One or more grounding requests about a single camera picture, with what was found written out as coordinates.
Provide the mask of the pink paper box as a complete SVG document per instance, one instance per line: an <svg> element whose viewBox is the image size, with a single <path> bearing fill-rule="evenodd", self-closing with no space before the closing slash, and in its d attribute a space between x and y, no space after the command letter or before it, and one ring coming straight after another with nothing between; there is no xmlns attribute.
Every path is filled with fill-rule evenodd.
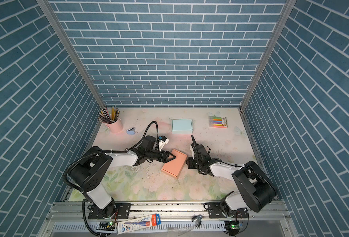
<svg viewBox="0 0 349 237"><path fill-rule="evenodd" d="M188 156L177 149L173 149L171 153L175 155L175 159L164 164L161 171L173 178L178 178Z"/></svg>

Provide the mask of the light teal paper box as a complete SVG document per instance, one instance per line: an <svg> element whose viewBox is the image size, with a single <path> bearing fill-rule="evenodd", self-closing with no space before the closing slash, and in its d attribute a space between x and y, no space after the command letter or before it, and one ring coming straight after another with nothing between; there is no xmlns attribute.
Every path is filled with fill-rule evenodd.
<svg viewBox="0 0 349 237"><path fill-rule="evenodd" d="M172 134L192 134L193 122L190 118L173 119L171 120Z"/></svg>

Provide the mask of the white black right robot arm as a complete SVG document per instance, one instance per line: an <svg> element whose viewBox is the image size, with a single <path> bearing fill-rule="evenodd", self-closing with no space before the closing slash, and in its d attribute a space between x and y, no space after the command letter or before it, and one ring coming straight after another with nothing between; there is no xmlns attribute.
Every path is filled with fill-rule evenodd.
<svg viewBox="0 0 349 237"><path fill-rule="evenodd" d="M277 189L257 163L249 161L237 165L212 158L205 146L195 141L190 149L192 156L186 161L189 169L196 169L201 175L225 178L236 184L238 191L229 192L217 207L225 216L235 215L243 208L259 212L276 197Z"/></svg>

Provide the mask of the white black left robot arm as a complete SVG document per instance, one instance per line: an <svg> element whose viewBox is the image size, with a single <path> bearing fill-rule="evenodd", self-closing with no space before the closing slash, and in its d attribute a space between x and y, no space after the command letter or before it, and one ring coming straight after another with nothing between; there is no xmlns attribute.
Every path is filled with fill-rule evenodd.
<svg viewBox="0 0 349 237"><path fill-rule="evenodd" d="M159 138L153 136L146 136L135 146L123 151L103 150L93 146L66 168L63 181L81 192L97 208L104 210L113 202L113 198L102 185L110 167L138 166L146 161L168 163L175 158L174 154L160 148Z"/></svg>

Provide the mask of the clear box of markers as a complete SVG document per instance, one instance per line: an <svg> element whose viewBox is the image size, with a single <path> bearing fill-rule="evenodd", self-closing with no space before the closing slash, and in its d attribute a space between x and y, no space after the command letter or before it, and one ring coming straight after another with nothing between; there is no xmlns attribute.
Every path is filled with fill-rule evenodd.
<svg viewBox="0 0 349 237"><path fill-rule="evenodd" d="M215 128L227 128L227 118L226 117L216 117L209 116L209 127Z"/></svg>

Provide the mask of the light blue small stapler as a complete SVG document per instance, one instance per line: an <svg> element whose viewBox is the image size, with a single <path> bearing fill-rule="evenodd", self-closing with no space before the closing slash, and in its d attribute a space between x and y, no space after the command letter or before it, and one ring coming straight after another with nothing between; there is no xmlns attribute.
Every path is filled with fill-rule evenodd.
<svg viewBox="0 0 349 237"><path fill-rule="evenodd" d="M127 133L128 135L135 135L135 133L136 133L135 128L132 127L132 128L127 129L127 130L126 130L126 133Z"/></svg>

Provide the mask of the small metal clip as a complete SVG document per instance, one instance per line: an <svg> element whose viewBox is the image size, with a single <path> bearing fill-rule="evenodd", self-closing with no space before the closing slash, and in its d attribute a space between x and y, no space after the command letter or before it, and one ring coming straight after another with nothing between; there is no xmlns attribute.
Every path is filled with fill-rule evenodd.
<svg viewBox="0 0 349 237"><path fill-rule="evenodd" d="M195 215L192 217L192 222L194 223L195 228L200 227L203 218L204 218L203 215Z"/></svg>

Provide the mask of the pink metal pencil bucket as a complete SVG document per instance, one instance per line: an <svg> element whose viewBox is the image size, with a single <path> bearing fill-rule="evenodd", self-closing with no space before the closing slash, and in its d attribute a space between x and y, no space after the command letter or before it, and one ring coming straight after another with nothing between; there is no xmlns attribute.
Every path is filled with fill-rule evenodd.
<svg viewBox="0 0 349 237"><path fill-rule="evenodd" d="M106 123L105 126L113 134L117 134L123 131L124 127L120 118L118 118L114 123Z"/></svg>

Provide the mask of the bundle of coloured pencils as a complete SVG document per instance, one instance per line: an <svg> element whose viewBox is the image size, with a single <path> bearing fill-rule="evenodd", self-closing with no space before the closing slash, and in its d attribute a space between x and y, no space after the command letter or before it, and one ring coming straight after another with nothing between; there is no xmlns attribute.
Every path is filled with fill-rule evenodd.
<svg viewBox="0 0 349 237"><path fill-rule="evenodd" d="M119 118L120 111L116 107L112 107L111 110L109 110L107 107L100 109L97 119L106 124L112 124L115 123Z"/></svg>

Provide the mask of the blue red white packet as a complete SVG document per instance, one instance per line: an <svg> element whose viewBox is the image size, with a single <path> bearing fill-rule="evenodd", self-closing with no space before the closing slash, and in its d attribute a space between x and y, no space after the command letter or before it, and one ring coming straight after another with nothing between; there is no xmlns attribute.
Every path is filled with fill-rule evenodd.
<svg viewBox="0 0 349 237"><path fill-rule="evenodd" d="M150 227L155 227L161 224L161 218L159 214L152 214L136 219L121 221L118 223L117 234L126 234Z"/></svg>

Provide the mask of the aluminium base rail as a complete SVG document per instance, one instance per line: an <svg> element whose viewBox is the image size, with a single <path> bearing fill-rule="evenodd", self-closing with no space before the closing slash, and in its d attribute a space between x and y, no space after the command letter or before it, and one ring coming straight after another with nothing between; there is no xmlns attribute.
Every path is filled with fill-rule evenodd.
<svg viewBox="0 0 349 237"><path fill-rule="evenodd" d="M38 236L74 237L90 236L84 223L84 217L90 217L89 226L100 233L114 237L117 229L106 229L105 224L115 221L136 219L159 214L161 224L138 230L137 234L168 233L171 236L184 237L187 234L202 232L211 236L213 232L223 234L226 230L235 230L239 237L296 237L298 234L290 213L283 201L272 201L260 212L250 209L238 211L235 215L225 216L216 209L216 201L118 201L116 214L111 219L99 219L87 209L82 211L81 202L56 202L48 214ZM195 228L192 217L203 215L199 228Z"/></svg>

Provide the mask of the aluminium right corner post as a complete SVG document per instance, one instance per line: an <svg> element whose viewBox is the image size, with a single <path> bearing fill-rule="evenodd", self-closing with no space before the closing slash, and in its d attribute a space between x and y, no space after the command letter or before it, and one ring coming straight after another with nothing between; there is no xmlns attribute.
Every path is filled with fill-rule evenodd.
<svg viewBox="0 0 349 237"><path fill-rule="evenodd" d="M277 22L277 24L275 25L275 28L273 30L273 33L268 41L268 45L266 46L266 49L262 55L262 58L260 60L260 63L256 69L256 72L254 74L254 76L252 77L251 83L247 89L247 92L243 98L243 101L240 105L240 110L243 112L249 103L250 98L253 95L253 92L260 80L260 77L262 76L262 73L265 69L265 66L268 63L268 60L271 56L271 53L274 50L274 47L276 46L276 43L281 35L282 30L284 29L284 26L290 16L291 11L293 10L293 7L295 6L296 0L288 0L286 1L282 12L280 14L279 20Z"/></svg>

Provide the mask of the aluminium corner post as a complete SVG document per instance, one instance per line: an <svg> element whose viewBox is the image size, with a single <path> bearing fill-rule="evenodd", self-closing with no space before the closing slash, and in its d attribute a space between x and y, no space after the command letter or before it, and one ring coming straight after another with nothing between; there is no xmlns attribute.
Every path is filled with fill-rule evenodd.
<svg viewBox="0 0 349 237"><path fill-rule="evenodd" d="M78 54L76 53L75 48L73 47L71 41L69 40L69 37L67 36L65 30L63 29L58 17L54 13L49 1L37 0L37 3L41 8L41 10L43 11L44 15L46 16L47 20L49 21L50 25L54 29L55 33L57 34L59 40L61 41L62 45L67 51L69 57L72 59L73 64L75 65L76 69L79 71L83 81L88 86L90 92L92 93L99 107L104 108L105 107L104 101L102 100L95 85L93 84L87 70L85 69L85 66L80 60Z"/></svg>
<svg viewBox="0 0 349 237"><path fill-rule="evenodd" d="M281 35L282 30L284 29L284 26L290 16L291 11L293 10L293 7L295 6L296 0L288 0L286 1L282 12L280 14L279 20L277 22L277 24L275 25L275 28L273 30L273 33L268 41L268 45L266 46L266 49L262 55L262 58L260 60L260 63L256 69L256 72L254 74L254 76L252 77L251 83L247 89L247 92L243 98L243 101L240 105L240 110L243 112L249 103L250 98L253 95L253 92L260 80L260 77L262 76L262 73L265 69L265 66L268 63L268 60L271 56L271 53L274 50L274 47L276 46L276 43Z"/></svg>

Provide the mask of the aluminium left corner post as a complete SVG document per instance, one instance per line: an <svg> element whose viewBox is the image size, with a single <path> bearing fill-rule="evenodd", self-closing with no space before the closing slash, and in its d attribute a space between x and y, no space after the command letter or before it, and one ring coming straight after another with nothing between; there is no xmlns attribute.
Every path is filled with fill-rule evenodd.
<svg viewBox="0 0 349 237"><path fill-rule="evenodd" d="M87 70L85 69L85 66L80 60L78 54L76 53L75 48L73 47L71 41L69 40L69 37L67 36L65 30L63 29L58 17L54 13L49 1L37 0L37 3L41 8L41 10L43 11L44 15L46 16L47 20L49 21L50 25L54 29L55 33L57 34L59 40L61 41L62 45L67 51L69 57L72 59L73 64L75 65L76 69L79 71L83 81L88 86L90 92L92 93L99 107L104 108L105 107L104 101L102 100L95 85L93 84Z"/></svg>

